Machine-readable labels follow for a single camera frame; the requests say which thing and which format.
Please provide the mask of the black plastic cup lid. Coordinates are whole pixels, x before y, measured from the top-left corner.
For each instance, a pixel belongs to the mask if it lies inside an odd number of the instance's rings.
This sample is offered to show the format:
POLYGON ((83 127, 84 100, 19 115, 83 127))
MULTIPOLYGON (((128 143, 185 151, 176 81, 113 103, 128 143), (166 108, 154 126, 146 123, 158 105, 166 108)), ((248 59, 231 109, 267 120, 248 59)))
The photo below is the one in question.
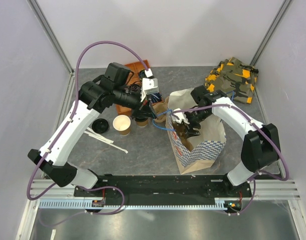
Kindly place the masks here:
POLYGON ((103 134, 109 130, 109 123, 106 119, 99 118, 92 123, 91 128, 95 133, 103 134))

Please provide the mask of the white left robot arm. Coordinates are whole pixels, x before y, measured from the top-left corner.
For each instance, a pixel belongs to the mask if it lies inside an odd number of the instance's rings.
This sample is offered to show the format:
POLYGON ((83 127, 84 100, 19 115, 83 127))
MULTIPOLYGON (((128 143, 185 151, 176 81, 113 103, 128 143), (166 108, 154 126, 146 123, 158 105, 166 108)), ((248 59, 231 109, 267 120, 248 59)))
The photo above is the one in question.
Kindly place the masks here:
POLYGON ((73 147, 87 127, 106 108, 120 105, 132 110, 136 119, 156 118, 148 99, 150 87, 158 86, 151 69, 142 75, 142 88, 136 92, 126 91, 126 82, 134 73, 126 66, 113 62, 106 72, 92 81, 84 83, 78 91, 70 112, 48 142, 40 149, 31 149, 28 158, 60 187, 69 184, 81 186, 90 196, 102 192, 102 184, 90 170, 79 168, 68 162, 73 147))

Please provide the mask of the checkered paper takeout bag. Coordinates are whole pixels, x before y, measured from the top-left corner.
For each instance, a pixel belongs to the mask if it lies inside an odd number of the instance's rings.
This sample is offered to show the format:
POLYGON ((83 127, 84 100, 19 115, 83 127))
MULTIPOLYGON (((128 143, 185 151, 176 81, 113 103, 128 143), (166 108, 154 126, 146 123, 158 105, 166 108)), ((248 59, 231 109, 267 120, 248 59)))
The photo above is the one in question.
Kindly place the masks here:
POLYGON ((192 89, 184 89, 172 92, 169 96, 168 110, 165 111, 165 127, 176 163, 181 174, 210 168, 226 144, 226 133, 219 117, 209 116, 200 123, 199 136, 184 138, 184 126, 178 125, 171 118, 171 112, 175 109, 190 109, 196 103, 191 96, 192 89))

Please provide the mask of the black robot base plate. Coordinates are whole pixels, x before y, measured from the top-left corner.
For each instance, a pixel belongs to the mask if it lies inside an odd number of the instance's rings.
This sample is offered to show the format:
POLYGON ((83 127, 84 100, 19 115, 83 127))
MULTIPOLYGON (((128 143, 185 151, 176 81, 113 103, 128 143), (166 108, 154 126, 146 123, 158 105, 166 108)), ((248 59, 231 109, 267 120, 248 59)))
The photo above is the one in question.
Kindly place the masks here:
POLYGON ((102 175, 93 187, 74 190, 75 197, 104 197, 114 204, 168 203, 210 204, 216 198, 240 199, 250 197, 248 183, 229 186, 224 175, 102 175))

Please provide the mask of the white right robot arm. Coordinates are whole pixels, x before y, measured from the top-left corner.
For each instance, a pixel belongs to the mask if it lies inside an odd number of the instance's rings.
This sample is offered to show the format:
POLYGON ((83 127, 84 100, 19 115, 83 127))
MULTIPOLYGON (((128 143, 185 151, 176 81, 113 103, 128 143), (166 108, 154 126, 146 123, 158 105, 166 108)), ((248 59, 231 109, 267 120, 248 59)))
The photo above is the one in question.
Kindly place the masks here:
POLYGON ((222 184, 222 191, 226 196, 235 196, 240 191, 241 184, 281 159, 279 135, 275 125, 251 118, 221 90, 210 92, 201 85, 195 87, 190 95, 196 105, 184 110, 180 118, 186 139, 198 136, 201 123, 208 117, 216 116, 228 124, 243 141, 241 161, 226 174, 226 181, 222 184))

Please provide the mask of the cardboard cup carrier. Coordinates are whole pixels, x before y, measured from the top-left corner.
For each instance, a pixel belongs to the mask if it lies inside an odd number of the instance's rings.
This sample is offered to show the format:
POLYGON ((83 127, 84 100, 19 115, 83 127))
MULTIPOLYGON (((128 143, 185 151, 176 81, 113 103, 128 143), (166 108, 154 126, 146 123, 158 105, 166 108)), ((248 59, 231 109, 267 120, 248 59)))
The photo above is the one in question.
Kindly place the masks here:
POLYGON ((169 102, 169 96, 164 100, 164 102, 156 103, 153 108, 158 115, 158 117, 155 120, 156 123, 163 123, 166 121, 166 113, 165 111, 168 110, 168 102, 169 102))

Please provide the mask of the paper cup front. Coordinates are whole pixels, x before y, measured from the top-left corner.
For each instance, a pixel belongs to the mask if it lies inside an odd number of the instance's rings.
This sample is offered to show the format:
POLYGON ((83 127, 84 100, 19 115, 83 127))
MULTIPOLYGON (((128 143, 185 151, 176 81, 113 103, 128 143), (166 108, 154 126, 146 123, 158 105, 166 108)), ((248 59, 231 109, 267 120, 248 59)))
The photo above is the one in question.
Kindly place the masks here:
POLYGON ((145 127, 148 124, 148 119, 147 118, 136 118, 135 122, 137 126, 145 127))

